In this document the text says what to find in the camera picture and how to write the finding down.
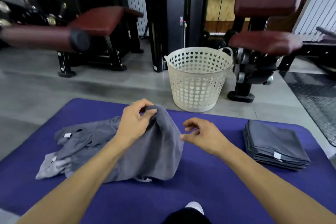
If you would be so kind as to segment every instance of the laundry basket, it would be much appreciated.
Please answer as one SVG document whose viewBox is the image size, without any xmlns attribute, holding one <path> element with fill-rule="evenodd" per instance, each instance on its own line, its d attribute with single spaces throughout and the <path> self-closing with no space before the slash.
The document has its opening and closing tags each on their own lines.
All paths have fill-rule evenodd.
<svg viewBox="0 0 336 224">
<path fill-rule="evenodd" d="M 232 64 L 223 49 L 189 47 L 165 57 L 175 104 L 189 112 L 205 112 L 215 106 L 226 73 Z"/>
</svg>

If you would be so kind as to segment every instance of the black rubber mat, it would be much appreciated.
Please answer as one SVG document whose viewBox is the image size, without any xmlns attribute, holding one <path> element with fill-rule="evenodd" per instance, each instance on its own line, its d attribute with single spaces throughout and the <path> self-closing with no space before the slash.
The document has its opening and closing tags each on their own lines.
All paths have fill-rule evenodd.
<svg viewBox="0 0 336 224">
<path fill-rule="evenodd" d="M 285 82 L 336 147 L 336 81 L 324 74 L 287 73 Z"/>
</svg>

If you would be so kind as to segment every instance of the white tag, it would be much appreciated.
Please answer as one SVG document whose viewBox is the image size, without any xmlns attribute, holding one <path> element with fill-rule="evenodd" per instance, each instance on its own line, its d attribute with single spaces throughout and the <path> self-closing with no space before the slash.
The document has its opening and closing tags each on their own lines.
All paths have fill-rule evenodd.
<svg viewBox="0 0 336 224">
<path fill-rule="evenodd" d="M 274 152 L 274 158 L 276 158 L 278 160 L 281 160 L 281 154 L 277 153 L 277 152 Z"/>
</svg>

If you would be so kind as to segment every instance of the black machine base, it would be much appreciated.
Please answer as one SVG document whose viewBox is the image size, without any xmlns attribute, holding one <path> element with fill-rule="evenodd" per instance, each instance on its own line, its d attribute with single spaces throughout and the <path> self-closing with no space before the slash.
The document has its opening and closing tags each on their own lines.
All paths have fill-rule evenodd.
<svg viewBox="0 0 336 224">
<path fill-rule="evenodd" d="M 118 72 L 122 72 L 125 71 L 127 69 L 127 67 L 125 65 L 121 65 L 121 66 L 112 66 L 111 68 L 113 71 L 118 71 Z"/>
<path fill-rule="evenodd" d="M 144 53 L 144 50 L 139 48 L 137 50 L 131 50 L 132 53 Z"/>
<path fill-rule="evenodd" d="M 67 73 L 58 72 L 58 75 L 60 77 L 63 77 L 63 78 L 71 78 L 71 77 L 74 77 L 76 75 L 76 73 L 74 71 L 70 71 L 70 72 L 67 72 Z"/>
<path fill-rule="evenodd" d="M 254 100 L 254 95 L 249 93 L 247 96 L 237 95 L 235 91 L 230 91 L 227 95 L 227 98 L 232 101 L 252 103 Z"/>
</svg>

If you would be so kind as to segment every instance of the radiator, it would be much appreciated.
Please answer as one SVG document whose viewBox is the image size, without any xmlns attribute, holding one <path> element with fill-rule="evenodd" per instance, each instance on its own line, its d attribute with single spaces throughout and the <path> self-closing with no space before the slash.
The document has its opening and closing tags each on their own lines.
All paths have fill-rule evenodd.
<svg viewBox="0 0 336 224">
<path fill-rule="evenodd" d="M 146 11 L 146 2 L 145 0 L 128 0 L 129 8 L 133 10 L 137 10 L 143 13 L 143 18 L 138 18 L 138 22 L 136 26 L 138 28 L 139 36 L 144 36 L 146 25 L 147 25 L 147 11 Z"/>
<path fill-rule="evenodd" d="M 293 28 L 303 41 L 320 41 L 324 34 L 316 27 L 336 32 L 336 0 L 307 0 Z"/>
</svg>

